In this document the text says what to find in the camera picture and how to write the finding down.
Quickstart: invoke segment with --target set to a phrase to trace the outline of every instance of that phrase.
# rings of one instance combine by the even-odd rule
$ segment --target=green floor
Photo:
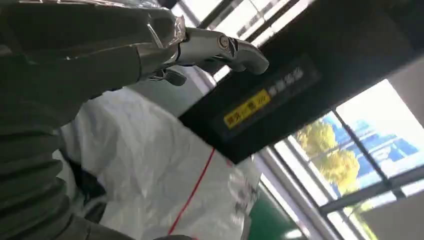
[[[270,194],[259,188],[259,199],[250,212],[252,222],[248,240],[283,240],[285,233],[297,229],[286,212],[276,206]]]

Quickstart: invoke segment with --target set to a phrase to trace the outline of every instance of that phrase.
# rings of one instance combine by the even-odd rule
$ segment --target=protective plastic cover
[[[168,234],[241,239],[254,188],[219,152],[138,93],[124,88],[90,100],[61,134],[67,155],[107,191],[101,224],[137,240]]]
[[[95,5],[103,7],[98,11],[104,11],[106,8],[123,8],[123,9],[137,9],[137,19],[133,24],[138,29],[138,38],[128,35],[111,35],[108,39],[99,42],[84,42],[73,47],[64,49],[43,49],[35,52],[25,53],[27,58],[32,63],[42,63],[58,59],[72,60],[80,57],[86,57],[101,51],[116,49],[121,47],[132,46],[136,47],[140,54],[152,53],[168,49],[176,44],[182,42],[186,37],[186,26],[184,18],[175,16],[169,9],[161,7],[155,0],[23,0],[21,3],[38,3],[38,4],[51,4],[58,5]],[[104,12],[104,16],[108,17],[108,12]],[[128,13],[129,16],[134,18],[133,13]],[[164,19],[171,21],[172,26],[164,28]],[[102,24],[102,20],[98,19],[96,24]],[[110,32],[118,32],[116,29],[111,28]]]

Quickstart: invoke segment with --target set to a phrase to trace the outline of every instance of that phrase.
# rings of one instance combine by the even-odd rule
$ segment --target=white plastic sheet
[[[168,234],[213,151],[174,116],[128,88],[84,104],[61,134],[67,155],[106,189],[100,223],[137,240]],[[255,200],[241,171],[215,151],[172,234],[240,239]]]

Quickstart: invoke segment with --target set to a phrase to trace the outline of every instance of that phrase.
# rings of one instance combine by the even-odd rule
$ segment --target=metal bolt
[[[228,37],[227,36],[225,36],[225,35],[221,35],[221,36],[219,36],[219,38],[218,38],[218,45],[219,45],[219,47],[220,48],[222,48],[222,49],[227,49],[228,48],[228,46],[230,45],[230,40],[228,39]]]

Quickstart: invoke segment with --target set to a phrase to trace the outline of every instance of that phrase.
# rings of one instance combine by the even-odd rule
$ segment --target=wall
[[[387,76],[409,110],[424,125],[424,57],[420,57]]]
[[[381,240],[422,239],[424,192],[362,214]]]

